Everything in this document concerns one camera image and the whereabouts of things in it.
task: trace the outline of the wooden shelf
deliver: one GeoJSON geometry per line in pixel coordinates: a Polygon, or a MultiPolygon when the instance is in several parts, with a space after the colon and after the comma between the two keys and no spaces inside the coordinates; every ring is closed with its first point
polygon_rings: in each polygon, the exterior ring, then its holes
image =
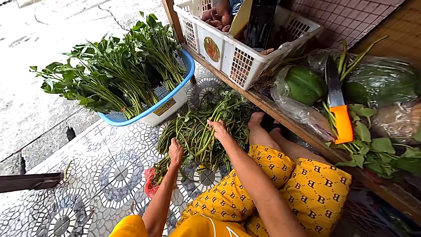
{"type": "MultiPolygon", "coordinates": [[[[342,152],[338,149],[329,148],[319,137],[307,132],[304,125],[299,124],[285,116],[271,100],[253,90],[242,90],[235,83],[233,83],[225,73],[217,70],[210,63],[208,63],[203,58],[203,56],[199,55],[184,44],[183,48],[186,49],[198,63],[215,74],[215,76],[227,83],[233,89],[249,99],[252,103],[272,116],[274,119],[281,122],[297,136],[301,137],[301,139],[320,151],[329,162],[335,164],[337,162],[349,160],[349,157],[345,152],[342,152]]],[[[355,180],[363,183],[367,188],[371,189],[390,205],[401,211],[407,217],[413,219],[418,225],[421,226],[421,202],[413,195],[405,191],[401,186],[396,183],[376,183],[375,181],[371,180],[360,168],[341,167],[341,169],[351,174],[355,180]]]]}

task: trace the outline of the red plastic bag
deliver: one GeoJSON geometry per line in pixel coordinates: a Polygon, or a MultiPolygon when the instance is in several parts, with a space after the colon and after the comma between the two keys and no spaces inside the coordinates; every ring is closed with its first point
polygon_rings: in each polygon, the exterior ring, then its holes
{"type": "Polygon", "coordinates": [[[155,169],[153,167],[145,170],[145,178],[146,178],[146,184],[145,184],[145,193],[148,196],[148,198],[153,198],[155,196],[155,193],[158,191],[159,185],[154,183],[152,179],[155,177],[155,169]]]}

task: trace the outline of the hand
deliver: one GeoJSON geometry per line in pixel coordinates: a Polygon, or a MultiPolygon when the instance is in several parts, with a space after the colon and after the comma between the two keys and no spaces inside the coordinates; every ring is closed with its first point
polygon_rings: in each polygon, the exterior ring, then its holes
{"type": "Polygon", "coordinates": [[[175,138],[171,139],[169,154],[171,158],[170,167],[173,166],[178,169],[181,166],[181,162],[184,155],[184,149],[183,146],[180,144],[180,140],[176,140],[175,138]]]}
{"type": "Polygon", "coordinates": [[[219,119],[217,122],[212,122],[208,119],[208,124],[211,126],[209,128],[210,131],[212,131],[212,127],[215,129],[215,133],[213,135],[219,141],[222,142],[225,138],[230,137],[228,131],[226,130],[225,122],[222,119],[219,119]]]}

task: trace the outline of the concrete pavement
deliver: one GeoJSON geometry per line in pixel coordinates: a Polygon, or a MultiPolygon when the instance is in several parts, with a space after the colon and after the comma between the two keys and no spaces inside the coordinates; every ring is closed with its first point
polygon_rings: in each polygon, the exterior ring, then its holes
{"type": "Polygon", "coordinates": [[[0,175],[25,173],[98,120],[95,113],[40,89],[29,66],[64,61],[78,43],[119,37],[154,13],[168,23],[161,0],[45,0],[0,6],[0,175]]]}

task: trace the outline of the orange knife handle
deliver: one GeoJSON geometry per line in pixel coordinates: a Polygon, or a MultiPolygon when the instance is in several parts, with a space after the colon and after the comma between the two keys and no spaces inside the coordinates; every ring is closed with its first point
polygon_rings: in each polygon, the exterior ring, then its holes
{"type": "Polygon", "coordinates": [[[354,140],[352,134],[351,121],[349,120],[348,108],[346,105],[331,107],[330,111],[335,114],[336,130],[338,131],[338,139],[335,144],[351,142],[354,140]]]}

